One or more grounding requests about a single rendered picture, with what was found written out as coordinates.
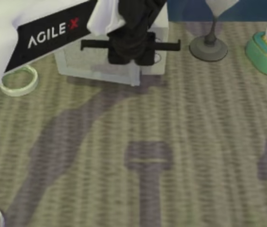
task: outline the table surface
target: table surface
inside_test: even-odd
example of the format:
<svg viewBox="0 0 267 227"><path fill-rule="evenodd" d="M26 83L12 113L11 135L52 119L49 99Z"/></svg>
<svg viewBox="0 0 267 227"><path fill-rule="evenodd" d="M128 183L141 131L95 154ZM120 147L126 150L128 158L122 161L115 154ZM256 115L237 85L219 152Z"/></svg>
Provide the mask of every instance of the table surface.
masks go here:
<svg viewBox="0 0 267 227"><path fill-rule="evenodd" d="M127 152L172 155L152 223L267 227L267 76L244 55L267 23L220 26L229 53L207 63L191 57L188 44L208 26L171 23L169 40L182 39L182 51L168 53L167 73L142 76L140 87L61 76L51 55L33 64L33 93L0 91L6 227L139 226L139 190L155 178L139 188ZM20 86L24 77L15 77L6 84ZM154 197L141 199L157 208Z"/></svg>

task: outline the gray base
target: gray base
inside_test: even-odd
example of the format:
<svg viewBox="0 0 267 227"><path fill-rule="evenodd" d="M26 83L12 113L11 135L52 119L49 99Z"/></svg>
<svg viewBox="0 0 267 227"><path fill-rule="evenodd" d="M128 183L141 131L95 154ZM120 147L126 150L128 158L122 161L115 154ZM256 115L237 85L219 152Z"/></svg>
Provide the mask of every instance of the gray base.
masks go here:
<svg viewBox="0 0 267 227"><path fill-rule="evenodd" d="M227 45L220 39L216 40L214 46L207 46L204 43L205 37L200 36L192 40L189 49L191 54L203 61L219 61L228 53Z"/></svg>

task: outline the green tissue box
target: green tissue box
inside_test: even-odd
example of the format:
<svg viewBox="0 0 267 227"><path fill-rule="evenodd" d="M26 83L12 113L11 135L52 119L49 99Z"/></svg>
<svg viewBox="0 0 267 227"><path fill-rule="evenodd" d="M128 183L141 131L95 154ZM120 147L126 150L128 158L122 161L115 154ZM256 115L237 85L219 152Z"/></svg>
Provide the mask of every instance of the green tissue box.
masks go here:
<svg viewBox="0 0 267 227"><path fill-rule="evenodd" d="M262 73L267 74L267 44L262 39L265 32L253 35L246 46L246 55L253 65Z"/></svg>

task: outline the white box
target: white box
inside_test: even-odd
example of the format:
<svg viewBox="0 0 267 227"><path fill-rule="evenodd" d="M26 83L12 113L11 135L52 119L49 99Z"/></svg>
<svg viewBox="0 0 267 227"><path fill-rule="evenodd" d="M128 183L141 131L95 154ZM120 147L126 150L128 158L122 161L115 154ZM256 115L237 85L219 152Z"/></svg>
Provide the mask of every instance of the white box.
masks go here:
<svg viewBox="0 0 267 227"><path fill-rule="evenodd" d="M167 42L169 34L167 4L149 29L156 33L157 42ZM88 35L84 39L108 40L107 36ZM62 75L96 79L138 86L140 74L163 75L166 66L166 51L158 51L153 66L139 67L132 61L128 65L112 65L107 59L107 49L85 48L80 50L80 41L73 42L54 53L58 71Z"/></svg>

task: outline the teal container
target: teal container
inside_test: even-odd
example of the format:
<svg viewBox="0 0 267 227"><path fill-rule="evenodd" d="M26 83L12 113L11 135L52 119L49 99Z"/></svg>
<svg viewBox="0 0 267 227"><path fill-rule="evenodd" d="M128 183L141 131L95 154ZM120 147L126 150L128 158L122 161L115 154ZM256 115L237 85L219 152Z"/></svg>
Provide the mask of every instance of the teal container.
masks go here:
<svg viewBox="0 0 267 227"><path fill-rule="evenodd" d="M246 46L246 55L253 65L262 73L267 74L267 44L262 39L265 32L253 35Z"/></svg>

